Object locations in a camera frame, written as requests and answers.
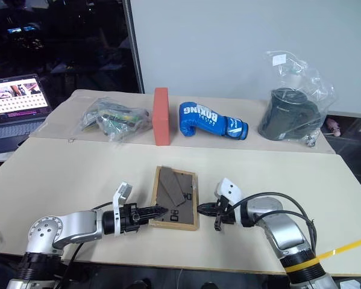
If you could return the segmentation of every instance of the yellow tape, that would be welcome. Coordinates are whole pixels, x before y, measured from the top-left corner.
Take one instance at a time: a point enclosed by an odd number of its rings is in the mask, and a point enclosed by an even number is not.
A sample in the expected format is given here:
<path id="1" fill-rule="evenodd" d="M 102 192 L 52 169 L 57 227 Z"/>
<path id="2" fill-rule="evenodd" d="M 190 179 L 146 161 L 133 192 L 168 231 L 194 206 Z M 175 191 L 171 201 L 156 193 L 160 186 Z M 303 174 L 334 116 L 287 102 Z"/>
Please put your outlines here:
<path id="1" fill-rule="evenodd" d="M 361 240 L 355 241 L 353 243 L 350 243 L 348 245 L 345 245 L 345 246 L 342 246 L 340 248 L 334 249 L 332 251 L 323 253 L 320 256 L 317 256 L 316 258 L 308 260 L 308 261 L 303 262 L 301 264 L 286 267 L 284 270 L 286 271 L 286 273 L 291 273 L 291 272 L 295 272 L 295 271 L 298 271 L 298 270 L 302 270 L 302 269 L 308 268 L 310 266 L 313 266 L 313 265 L 319 263 L 319 260 L 329 258 L 331 256 L 334 256 L 335 254 L 340 254 L 342 252 L 345 252 L 345 251 L 350 250 L 350 249 L 354 249 L 354 248 L 359 247 L 359 246 L 361 246 Z"/>
<path id="2" fill-rule="evenodd" d="M 303 262 L 301 264 L 297 264 L 294 266 L 290 266 L 290 267 L 286 267 L 284 270 L 286 271 L 286 273 L 291 273 L 291 272 L 295 272 L 295 271 L 299 271 L 305 268 L 308 268 L 312 265 L 318 264 L 319 263 L 319 259 L 318 258 L 314 258 L 311 260 L 308 260 L 306 262 Z"/>
<path id="3" fill-rule="evenodd" d="M 325 258 L 334 256 L 335 254 L 340 254 L 340 253 L 345 252 L 347 250 L 354 249 L 354 248 L 356 248 L 358 246 L 361 246 L 361 240 L 355 241 L 353 243 L 350 243 L 350 244 L 348 244 L 346 246 L 342 246 L 342 247 L 337 248 L 335 250 L 320 254 L 320 256 L 318 256 L 317 258 L 318 259 L 325 259 Z"/>

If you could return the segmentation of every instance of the beige table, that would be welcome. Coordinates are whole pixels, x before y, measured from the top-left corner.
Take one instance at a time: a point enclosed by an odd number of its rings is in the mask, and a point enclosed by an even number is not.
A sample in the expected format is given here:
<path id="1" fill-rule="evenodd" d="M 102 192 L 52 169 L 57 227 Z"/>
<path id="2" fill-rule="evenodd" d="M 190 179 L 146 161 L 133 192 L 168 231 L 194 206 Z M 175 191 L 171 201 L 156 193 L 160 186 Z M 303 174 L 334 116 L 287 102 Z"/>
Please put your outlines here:
<path id="1" fill-rule="evenodd" d="M 213 192 L 223 177 L 235 182 L 244 194 L 289 194 L 315 219 L 318 254 L 361 239 L 361 186 L 338 155 L 69 143 L 33 137 L 0 168 L 0 253 L 23 254 L 35 220 L 108 202 L 122 181 L 133 185 L 129 202 L 149 205 L 158 165 L 197 173 L 200 203 L 215 201 Z M 294 210 L 283 203 L 287 210 Z M 195 232 L 144 226 L 137 234 L 108 235 L 85 244 L 77 258 L 112 264 L 284 272 L 260 228 L 225 225 L 218 233 L 213 222 L 213 218 L 200 216 Z M 72 248 L 66 252 L 69 258 Z M 361 246 L 323 260 L 322 265 L 333 275 L 361 275 Z"/>
<path id="2" fill-rule="evenodd" d="M 81 132 L 78 124 L 83 112 L 98 98 L 111 97 L 120 104 L 128 107 L 143 107 L 152 110 L 153 95 L 121 92 L 97 92 L 93 90 L 76 90 L 72 96 L 46 119 L 43 126 L 33 133 L 34 137 L 74 138 L 77 140 L 107 141 L 108 138 L 100 131 Z M 246 140 L 234 141 L 226 137 L 218 137 L 208 132 L 197 130 L 193 137 L 185 137 L 178 129 L 178 109 L 182 102 L 193 101 L 210 107 L 226 116 L 238 117 L 249 125 Z M 288 151 L 288 152 L 321 152 L 334 154 L 334 150 L 320 133 L 317 144 L 309 148 L 294 141 L 270 141 L 263 138 L 257 127 L 265 113 L 267 102 L 247 99 L 227 98 L 196 98 L 185 96 L 169 96 L 171 145 L 190 146 L 198 148 L 226 148 L 226 149 L 254 149 L 262 151 Z M 137 135 L 129 142 L 147 145 L 154 144 L 152 130 Z"/>

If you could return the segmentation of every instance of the boxing glove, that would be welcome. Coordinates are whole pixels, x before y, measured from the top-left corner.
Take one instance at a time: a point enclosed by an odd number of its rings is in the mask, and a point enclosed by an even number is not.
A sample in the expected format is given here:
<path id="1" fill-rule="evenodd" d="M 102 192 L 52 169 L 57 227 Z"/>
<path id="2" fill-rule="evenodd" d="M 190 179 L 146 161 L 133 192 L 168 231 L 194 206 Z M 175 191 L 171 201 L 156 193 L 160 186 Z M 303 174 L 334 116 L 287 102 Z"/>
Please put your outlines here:
<path id="1" fill-rule="evenodd" d="M 217 112 L 194 102 L 183 102 L 179 107 L 179 127 L 186 136 L 195 134 L 195 128 L 201 128 L 216 135 L 244 140 L 247 137 L 247 123 Z"/>

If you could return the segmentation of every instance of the bag of electronic parts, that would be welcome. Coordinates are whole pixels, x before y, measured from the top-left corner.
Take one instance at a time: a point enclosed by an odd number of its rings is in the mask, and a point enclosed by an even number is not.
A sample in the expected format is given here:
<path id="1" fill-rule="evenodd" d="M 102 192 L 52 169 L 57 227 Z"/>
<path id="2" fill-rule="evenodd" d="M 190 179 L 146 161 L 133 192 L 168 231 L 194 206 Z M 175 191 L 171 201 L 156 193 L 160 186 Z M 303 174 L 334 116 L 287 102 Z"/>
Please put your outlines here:
<path id="1" fill-rule="evenodd" d="M 87 109 L 80 122 L 82 131 L 97 128 L 110 141 L 122 141 L 151 129 L 151 112 L 144 108 L 125 107 L 112 98 L 99 98 Z"/>
<path id="2" fill-rule="evenodd" d="M 314 146 L 328 108 L 336 100 L 333 86 L 290 52 L 268 51 L 266 59 L 280 84 L 271 91 L 259 133 L 269 140 L 294 140 Z"/>

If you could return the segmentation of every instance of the sticker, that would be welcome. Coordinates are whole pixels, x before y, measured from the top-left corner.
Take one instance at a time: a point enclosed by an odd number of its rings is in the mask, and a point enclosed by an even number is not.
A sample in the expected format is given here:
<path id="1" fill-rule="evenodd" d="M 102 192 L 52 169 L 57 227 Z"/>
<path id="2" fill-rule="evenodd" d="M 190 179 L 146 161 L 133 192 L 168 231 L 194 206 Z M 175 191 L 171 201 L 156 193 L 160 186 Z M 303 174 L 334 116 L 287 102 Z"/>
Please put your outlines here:
<path id="1" fill-rule="evenodd" d="M 286 54 L 276 55 L 272 57 L 272 65 L 276 66 L 279 64 L 286 63 Z"/>

